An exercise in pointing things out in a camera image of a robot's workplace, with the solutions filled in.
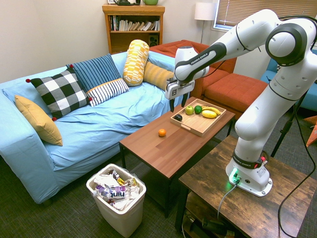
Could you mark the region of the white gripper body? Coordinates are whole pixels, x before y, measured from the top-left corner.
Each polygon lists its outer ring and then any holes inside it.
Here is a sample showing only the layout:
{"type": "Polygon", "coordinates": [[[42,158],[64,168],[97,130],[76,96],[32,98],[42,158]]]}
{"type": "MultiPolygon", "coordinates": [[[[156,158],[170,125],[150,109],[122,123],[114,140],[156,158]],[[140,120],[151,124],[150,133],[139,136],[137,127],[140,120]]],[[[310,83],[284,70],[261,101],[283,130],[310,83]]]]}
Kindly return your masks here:
{"type": "Polygon", "coordinates": [[[195,86],[195,81],[180,85],[178,80],[167,83],[165,97],[169,100],[175,99],[178,96],[190,93],[195,86]]]}

